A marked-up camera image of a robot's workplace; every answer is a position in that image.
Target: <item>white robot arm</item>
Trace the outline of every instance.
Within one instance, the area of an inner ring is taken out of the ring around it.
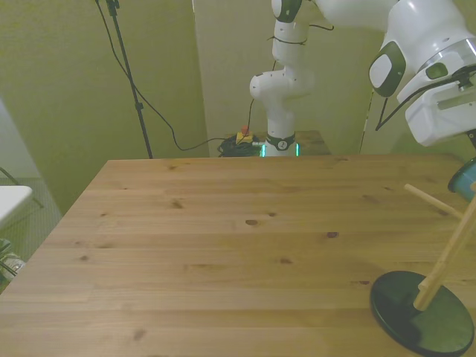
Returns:
[[[312,91],[303,56],[309,23],[324,18],[386,32],[370,81],[383,97],[398,94],[400,103],[423,93],[406,112],[422,145],[476,128],[476,38],[452,0],[272,0],[272,7],[273,55],[284,69],[251,81],[251,95],[268,115],[268,155],[294,152],[295,119],[286,101]]]

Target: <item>wood grain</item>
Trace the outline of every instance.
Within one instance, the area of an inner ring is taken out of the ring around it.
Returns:
[[[0,296],[1,357],[410,357],[373,281],[457,226],[444,155],[110,161]],[[476,242],[446,285],[476,313]],[[474,356],[472,350],[468,356]]]

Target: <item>wood knot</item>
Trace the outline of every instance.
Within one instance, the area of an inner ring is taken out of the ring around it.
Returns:
[[[380,203],[380,201],[373,196],[363,195],[362,198],[369,203],[373,203],[373,204]]]
[[[290,260],[289,258],[281,258],[280,259],[280,264],[283,264],[283,265],[291,265],[291,264],[294,264],[294,262],[292,260]]]
[[[112,243],[104,243],[98,246],[99,249],[111,249],[114,248],[114,244]]]
[[[177,210],[181,210],[184,207],[184,205],[180,203],[178,199],[174,199],[172,201],[172,207],[176,208]]]
[[[352,285],[354,285],[354,286],[357,286],[357,285],[363,285],[363,286],[370,285],[370,281],[369,281],[369,280],[351,281],[350,283],[351,283]]]
[[[439,210],[439,209],[437,209],[437,212],[438,212],[441,216],[443,216],[443,217],[449,216],[449,213],[448,213],[448,212],[445,212],[444,210]]]
[[[147,334],[145,329],[137,329],[134,331],[134,341],[140,341]]]

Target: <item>white wall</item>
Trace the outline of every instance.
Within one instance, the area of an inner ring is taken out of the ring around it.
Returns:
[[[12,117],[0,100],[0,167],[15,178],[39,178],[38,170],[23,143]]]
[[[249,83],[270,71],[275,18],[270,0],[194,0],[196,36],[208,137],[237,132],[248,121]],[[367,117],[368,68],[383,34],[367,30],[311,28],[307,65],[317,88],[296,100],[297,130],[319,130],[333,154],[357,153]],[[254,107],[251,129],[265,132],[266,114]],[[216,153],[218,142],[210,145]]]

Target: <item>wooden dowel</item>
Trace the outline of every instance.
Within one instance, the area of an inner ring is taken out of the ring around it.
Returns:
[[[405,189],[415,196],[420,197],[423,201],[429,203],[430,205],[442,210],[443,212],[451,214],[458,219],[463,219],[463,214],[460,211],[454,209],[452,206],[447,205],[445,202],[441,202],[439,199],[435,199],[433,196],[428,195],[411,184],[406,184]]]
[[[415,309],[425,311],[443,284],[443,279],[448,273],[451,264],[457,259],[461,249],[471,238],[471,232],[476,226],[476,197],[469,204],[461,223],[453,233],[449,244],[446,246],[441,258],[433,271],[418,286],[420,293],[414,302]]]

